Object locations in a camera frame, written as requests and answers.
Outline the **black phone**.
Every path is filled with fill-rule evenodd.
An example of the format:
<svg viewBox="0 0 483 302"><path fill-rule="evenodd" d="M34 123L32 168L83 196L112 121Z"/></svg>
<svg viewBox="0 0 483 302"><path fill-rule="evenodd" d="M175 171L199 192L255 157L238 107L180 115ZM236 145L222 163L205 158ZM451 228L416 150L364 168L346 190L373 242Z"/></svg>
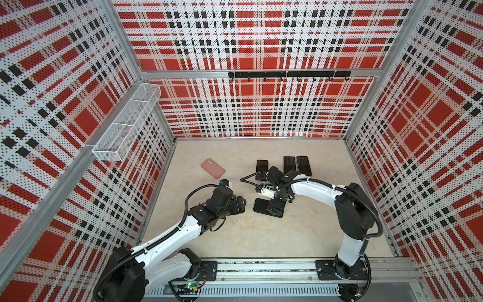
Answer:
<svg viewBox="0 0 483 302"><path fill-rule="evenodd" d="M283 166L285 174L290 171L297 171L296 158L294 156L284 156Z"/></svg>
<svg viewBox="0 0 483 302"><path fill-rule="evenodd" d="M283 214L281 214L281 215L271 214L267 209L268 205L269 205L269 200L257 198L255 200L255 203L254 203L253 211L255 213L267 215L267 216L271 216L271 217L276 217L276 218L282 218L283 217Z"/></svg>
<svg viewBox="0 0 483 302"><path fill-rule="evenodd" d="M266 173L269 169L269 161L264 160L264 159L259 159L256 162L256 175L255 175L255 180L256 181L265 181L266 180Z"/></svg>
<svg viewBox="0 0 483 302"><path fill-rule="evenodd" d="M301 174L311 177L313 175L308 156L296 157L297 168Z"/></svg>

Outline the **pink phone case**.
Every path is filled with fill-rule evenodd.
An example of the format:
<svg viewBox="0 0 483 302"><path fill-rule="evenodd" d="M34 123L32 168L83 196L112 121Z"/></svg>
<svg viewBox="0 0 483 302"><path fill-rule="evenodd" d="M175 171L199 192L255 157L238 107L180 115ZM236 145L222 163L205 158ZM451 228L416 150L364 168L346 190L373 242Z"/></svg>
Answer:
<svg viewBox="0 0 483 302"><path fill-rule="evenodd" d="M223 167L210 158L203 161L201 168L215 179L220 179L226 172Z"/></svg>

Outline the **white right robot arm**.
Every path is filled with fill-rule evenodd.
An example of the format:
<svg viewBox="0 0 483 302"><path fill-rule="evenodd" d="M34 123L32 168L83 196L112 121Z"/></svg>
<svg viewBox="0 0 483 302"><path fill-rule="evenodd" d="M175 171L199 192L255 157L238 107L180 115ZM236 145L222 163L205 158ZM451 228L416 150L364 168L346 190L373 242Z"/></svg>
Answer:
<svg viewBox="0 0 483 302"><path fill-rule="evenodd" d="M297 196L305 196L333 208L343 232L342 244L335 256L332 273L341 280L349 280L360 260L366 255L369 240L381 237L383 227L376 207L356 183L336 186L290 170L282 173L271 167L240 179L255 187L265 199L256 199L254 211L282 218L287 203Z"/></svg>

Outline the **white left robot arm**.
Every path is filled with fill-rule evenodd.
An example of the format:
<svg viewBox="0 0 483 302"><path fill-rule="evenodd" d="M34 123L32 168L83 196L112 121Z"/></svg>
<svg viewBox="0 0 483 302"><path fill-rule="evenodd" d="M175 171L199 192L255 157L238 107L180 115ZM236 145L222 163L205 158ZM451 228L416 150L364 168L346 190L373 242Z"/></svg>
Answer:
<svg viewBox="0 0 483 302"><path fill-rule="evenodd" d="M145 294L179 278L195 279L200 258L184 245L224 224L228 216L243 214L246 200L233 193L228 182L208 184L207 201L192 208L189 200L204 189L196 188L184 201L181 221L143 244L113 251L93 289L94 301L142 301Z"/></svg>

